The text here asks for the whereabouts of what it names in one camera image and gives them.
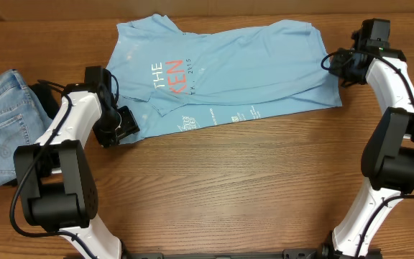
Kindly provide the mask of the light blue printed t-shirt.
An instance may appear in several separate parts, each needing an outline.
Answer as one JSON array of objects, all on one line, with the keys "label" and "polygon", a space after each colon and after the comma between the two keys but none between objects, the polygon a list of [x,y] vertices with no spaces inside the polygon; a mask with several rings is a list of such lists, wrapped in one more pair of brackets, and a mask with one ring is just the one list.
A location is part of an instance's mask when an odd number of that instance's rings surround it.
[{"label": "light blue printed t-shirt", "polygon": [[196,34],[155,14],[117,31],[107,68],[139,127],[126,144],[341,105],[321,34],[307,22]]}]

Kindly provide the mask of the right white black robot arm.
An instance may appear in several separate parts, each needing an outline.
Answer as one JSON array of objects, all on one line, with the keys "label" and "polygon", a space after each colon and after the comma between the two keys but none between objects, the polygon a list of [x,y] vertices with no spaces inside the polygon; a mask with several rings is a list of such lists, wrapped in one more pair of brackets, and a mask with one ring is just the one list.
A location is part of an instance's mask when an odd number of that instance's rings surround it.
[{"label": "right white black robot arm", "polygon": [[327,55],[342,86],[370,85],[382,118],[362,153],[362,187],[341,223],[312,258],[381,258],[370,243],[392,209],[414,199],[414,88],[407,59],[389,42],[390,21],[367,19],[354,44]]}]

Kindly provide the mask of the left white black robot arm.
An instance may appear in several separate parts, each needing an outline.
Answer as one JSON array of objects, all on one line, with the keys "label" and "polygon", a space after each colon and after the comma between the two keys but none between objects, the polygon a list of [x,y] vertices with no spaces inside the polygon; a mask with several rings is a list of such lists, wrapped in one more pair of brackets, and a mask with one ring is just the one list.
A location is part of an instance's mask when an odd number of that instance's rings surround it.
[{"label": "left white black robot arm", "polygon": [[129,108],[118,105],[116,76],[90,66],[82,83],[39,83],[59,92],[62,104],[45,133],[14,152],[12,228],[25,237],[63,237],[82,258],[130,258],[98,215],[98,191],[84,153],[90,133],[111,147],[139,131]]}]

